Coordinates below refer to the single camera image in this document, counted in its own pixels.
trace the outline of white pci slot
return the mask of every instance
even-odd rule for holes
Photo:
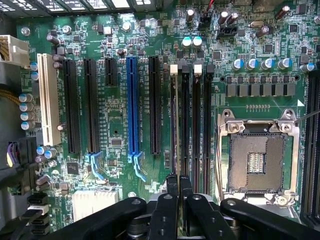
[[[37,61],[43,145],[54,146],[61,143],[61,133],[57,129],[60,124],[57,71],[51,55],[38,53]]]

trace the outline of green circuit board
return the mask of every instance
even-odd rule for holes
[[[253,13],[252,6],[214,5],[212,22],[206,30],[198,30],[200,12],[207,5],[191,3],[179,5],[174,1],[172,6],[164,12],[147,12],[135,14],[115,15],[87,15],[87,16],[62,16],[56,18],[22,18],[17,21],[18,38],[28,41],[30,44],[30,57],[32,62],[37,61],[37,54],[52,53],[52,44],[46,40],[47,34],[55,30],[57,37],[62,41],[66,51],[66,57],[76,62],[77,85],[72,86],[78,90],[79,120],[81,151],[80,154],[68,153],[67,132],[62,131],[62,144],[55,146],[58,152],[56,157],[57,166],[49,167],[43,164],[41,175],[48,174],[50,177],[50,188],[47,193],[50,196],[50,220],[51,230],[56,231],[73,222],[72,194],[77,190],[113,190],[119,194],[119,200],[131,196],[138,196],[148,200],[151,195],[165,191],[164,180],[172,171],[172,165],[165,165],[165,151],[171,152],[171,78],[164,73],[165,65],[187,64],[192,66],[194,62],[206,65],[214,65],[214,74],[211,82],[211,128],[210,128],[210,179],[209,193],[214,200],[217,200],[217,189],[215,184],[215,160],[219,151],[217,147],[217,120],[224,110],[233,112],[236,119],[274,120],[279,119],[285,109],[292,109],[295,115],[301,117],[306,112],[307,84],[306,75],[299,70],[300,57],[306,54],[307,62],[316,62],[316,52],[319,51],[319,30],[314,22],[314,17],[319,13],[319,7],[313,0],[294,0],[286,2],[290,6],[290,12],[279,21],[274,18],[275,12],[282,7],[280,4],[276,11]],[[300,12],[300,6],[305,6],[305,12]],[[193,24],[186,23],[186,9],[196,10]],[[239,14],[236,23],[238,34],[235,37],[217,40],[217,19],[221,11]],[[261,38],[255,37],[258,28],[250,28],[253,21],[264,21],[272,28],[269,33]],[[123,23],[129,22],[130,31],[122,29]],[[97,32],[97,26],[103,25],[112,28],[112,34],[104,35]],[[63,26],[70,26],[71,33],[63,34]],[[21,28],[28,27],[30,36],[23,36]],[[182,40],[185,37],[201,37],[200,49],[193,47],[184,49]],[[132,163],[128,163],[128,120],[127,120],[127,75],[125,57],[117,54],[117,49],[126,50],[125,57],[138,57],[138,78],[139,78],[139,137],[140,150],[140,172],[146,177],[146,182],[135,174]],[[150,98],[149,98],[149,75],[148,57],[159,56],[161,70],[161,154],[154,156],[150,152]],[[113,57],[117,60],[118,84],[114,87],[105,86],[104,58]],[[85,104],[84,94],[84,59],[91,58],[97,62],[97,92],[99,109],[99,136],[100,148],[103,151],[103,167],[100,170],[105,178],[104,182],[99,181],[90,170],[90,164],[86,162],[88,143],[86,136]],[[260,67],[252,71],[244,67],[234,71],[232,63],[236,59],[245,62],[249,59],[257,59],[259,63],[273,58],[278,62],[284,58],[292,60],[292,66],[286,70],[280,70],[277,66],[270,70],[261,70]],[[58,96],[60,122],[66,122],[66,107],[63,91],[62,72],[59,70]],[[22,91],[33,93],[32,71],[21,70]],[[178,78],[178,92],[180,97],[181,76]],[[230,95],[227,92],[229,85],[263,85],[263,84],[291,84],[294,85],[294,94],[271,96],[250,96],[246,91]],[[189,127],[189,164],[192,166],[192,82],[189,84],[188,95],[189,112],[187,114]],[[202,157],[203,134],[206,130],[203,125],[204,112],[204,85],[201,82],[200,109],[200,158]],[[40,102],[34,97],[36,108],[36,122],[41,122]],[[178,100],[179,111],[181,111],[181,99]],[[299,125],[300,137],[298,147],[298,171],[296,198],[293,205],[294,210],[300,212],[300,192],[302,182],[302,163],[304,162],[304,123]],[[41,128],[36,125],[28,135],[35,135]],[[121,145],[113,147],[112,139],[121,139]],[[285,144],[283,161],[282,187],[289,189],[291,184],[292,167],[292,146],[293,140],[289,137]],[[221,144],[222,164],[222,185],[226,191],[228,188],[228,169],[230,159],[230,143],[227,137],[222,138]],[[78,164],[75,172],[70,174],[67,163]],[[200,176],[202,176],[202,162],[200,161]],[[56,185],[69,183],[68,191],[63,191]]]

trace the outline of motherboard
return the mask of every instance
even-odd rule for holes
[[[300,118],[320,6],[261,2],[17,20],[31,60],[21,127],[36,137],[35,189],[49,197],[50,231],[165,193],[169,173],[189,175],[216,203],[238,198],[301,222]]]

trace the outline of black pcie slot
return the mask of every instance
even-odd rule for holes
[[[199,155],[200,155],[200,78],[192,82],[192,186],[193,192],[199,192]]]
[[[203,83],[203,193],[209,194],[210,183],[210,146],[211,146],[211,81],[212,75],[207,73]]]
[[[171,129],[171,172],[176,172],[176,164],[175,164],[175,158],[176,158],[176,129],[175,129],[175,82],[174,79],[171,79],[170,84],[170,129]]]
[[[161,153],[161,99],[160,63],[158,56],[149,57],[149,98],[150,98],[150,148],[151,154]]]
[[[74,60],[63,60],[63,84],[69,153],[80,152],[77,68]]]
[[[84,86],[86,91],[86,135],[88,153],[100,152],[99,106],[97,86],[97,64],[94,59],[85,59]]]
[[[105,85],[116,87],[118,85],[117,60],[113,57],[104,59]]]
[[[320,108],[320,70],[309,73],[306,114]],[[301,217],[309,226],[320,225],[320,117],[306,119],[305,160],[301,199]]]
[[[190,67],[182,66],[181,81],[181,174],[189,175],[189,79]]]

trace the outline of blue pcie slot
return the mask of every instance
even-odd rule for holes
[[[133,164],[135,174],[144,182],[140,174],[140,134],[139,134],[139,79],[138,58],[126,58],[127,107],[128,107],[128,162]]]

